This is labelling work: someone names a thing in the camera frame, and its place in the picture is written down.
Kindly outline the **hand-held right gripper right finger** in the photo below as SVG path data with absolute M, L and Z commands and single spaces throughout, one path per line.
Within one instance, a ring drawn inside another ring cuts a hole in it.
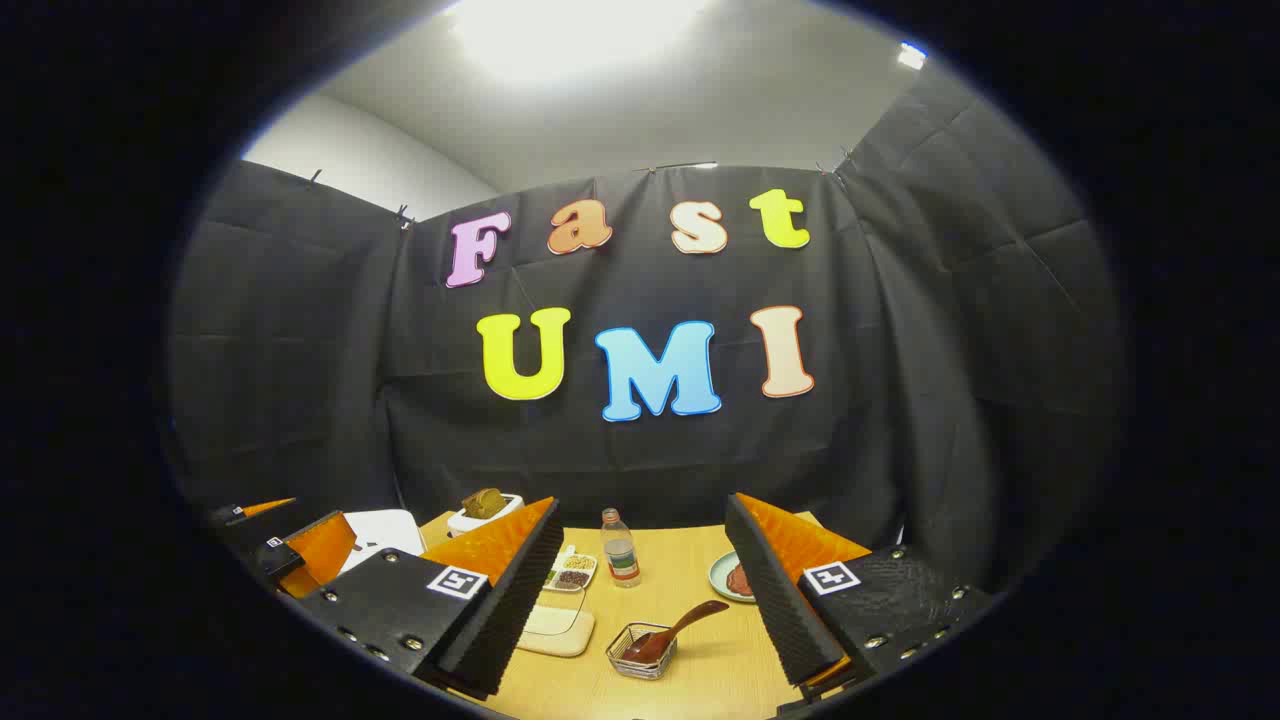
M 724 530 L 804 705 L 915 664 L 993 602 L 910 546 L 869 550 L 744 493 Z

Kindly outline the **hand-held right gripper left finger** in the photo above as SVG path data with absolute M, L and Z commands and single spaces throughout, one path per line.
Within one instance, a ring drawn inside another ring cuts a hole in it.
M 298 606 L 372 662 L 485 700 L 563 543 L 559 505 L 543 498 L 424 553 L 381 550 Z

